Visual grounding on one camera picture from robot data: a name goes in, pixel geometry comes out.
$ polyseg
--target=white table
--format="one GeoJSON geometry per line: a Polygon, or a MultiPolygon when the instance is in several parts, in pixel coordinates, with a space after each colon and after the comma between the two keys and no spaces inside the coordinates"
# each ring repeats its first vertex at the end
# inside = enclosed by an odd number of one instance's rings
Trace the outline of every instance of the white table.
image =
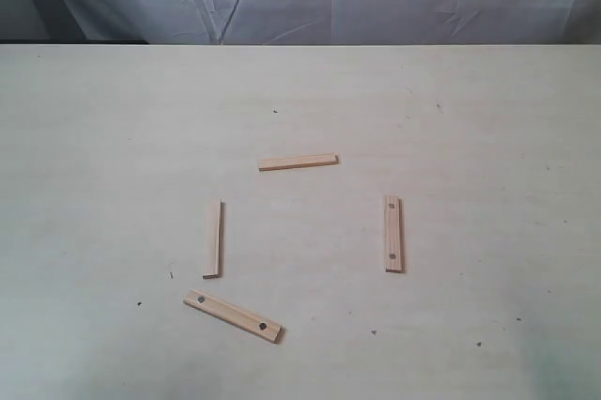
{"type": "Polygon", "coordinates": [[[0,88],[0,398],[601,398],[601,47],[3,46],[0,88]]]}

